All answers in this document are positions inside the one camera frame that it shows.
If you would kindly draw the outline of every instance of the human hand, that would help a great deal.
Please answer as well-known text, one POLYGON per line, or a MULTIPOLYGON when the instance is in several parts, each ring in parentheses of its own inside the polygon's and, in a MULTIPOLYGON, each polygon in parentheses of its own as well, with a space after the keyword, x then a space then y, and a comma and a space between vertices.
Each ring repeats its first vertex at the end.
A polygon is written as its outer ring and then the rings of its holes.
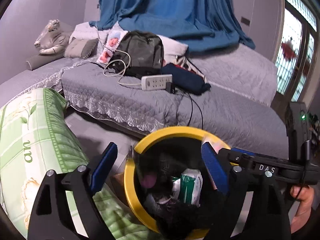
MULTIPOLYGON (((293 198, 297 196, 300 190, 300 186, 292 186, 290 194, 293 198)), ((291 233, 298 231, 308 221, 311 214, 311 206, 314 197, 314 189, 310 186, 304 186, 298 196, 300 205, 291 223, 291 233)))

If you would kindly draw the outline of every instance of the finger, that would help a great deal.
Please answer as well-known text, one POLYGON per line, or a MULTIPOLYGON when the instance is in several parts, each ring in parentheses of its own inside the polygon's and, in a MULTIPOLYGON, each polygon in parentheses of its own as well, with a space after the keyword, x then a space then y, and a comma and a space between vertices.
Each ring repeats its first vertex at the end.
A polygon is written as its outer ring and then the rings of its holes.
MULTIPOLYGON (((296 198, 299 191, 299 186, 293 186, 290 190, 290 194, 292 197, 296 198)), ((311 214, 311 206, 314 197, 314 189, 309 186, 304 186, 298 196, 298 200, 300 200, 300 204, 298 210, 292 220, 291 224, 291 233, 302 228, 308 221, 311 214)))
POLYGON ((205 137, 202 140, 202 144, 206 142, 210 143, 216 153, 219 153, 219 151, 223 148, 223 144, 221 142, 213 142, 209 137, 205 137))

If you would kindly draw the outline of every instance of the white pillow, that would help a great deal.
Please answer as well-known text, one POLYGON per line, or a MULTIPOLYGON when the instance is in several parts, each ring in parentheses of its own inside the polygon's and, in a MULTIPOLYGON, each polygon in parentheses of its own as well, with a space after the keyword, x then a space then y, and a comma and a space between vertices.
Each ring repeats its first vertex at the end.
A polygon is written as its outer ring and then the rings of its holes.
POLYGON ((176 56, 182 57, 185 55, 188 45, 170 39, 166 36, 158 35, 162 40, 163 48, 164 48, 164 60, 166 64, 174 63, 176 60, 176 56))
MULTIPOLYGON (((100 54, 103 51, 101 42, 105 43, 109 32, 110 29, 99 31, 100 41, 98 42, 97 54, 100 54)), ((96 27, 91 27, 89 22, 80 23, 76 26, 75 30, 71 34, 69 44, 71 43, 73 37, 79 40, 94 40, 98 38, 98 30, 96 27)))

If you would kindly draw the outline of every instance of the power adapter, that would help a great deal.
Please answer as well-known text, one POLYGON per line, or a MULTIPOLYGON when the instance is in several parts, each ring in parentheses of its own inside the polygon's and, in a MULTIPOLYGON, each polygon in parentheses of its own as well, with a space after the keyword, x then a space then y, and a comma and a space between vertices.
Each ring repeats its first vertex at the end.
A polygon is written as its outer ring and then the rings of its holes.
POLYGON ((165 90, 170 94, 175 94, 176 93, 176 87, 172 82, 167 82, 165 84, 165 90))

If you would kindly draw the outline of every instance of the navy blue bag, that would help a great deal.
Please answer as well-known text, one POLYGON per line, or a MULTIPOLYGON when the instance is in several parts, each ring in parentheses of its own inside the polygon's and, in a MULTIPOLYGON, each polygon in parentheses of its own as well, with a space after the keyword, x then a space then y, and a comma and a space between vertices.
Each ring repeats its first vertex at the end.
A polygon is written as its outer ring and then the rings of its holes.
POLYGON ((161 68, 161 74, 172 74, 172 82, 186 92, 196 96, 201 95, 210 89, 211 85, 205 83, 203 78, 174 64, 169 63, 161 68))

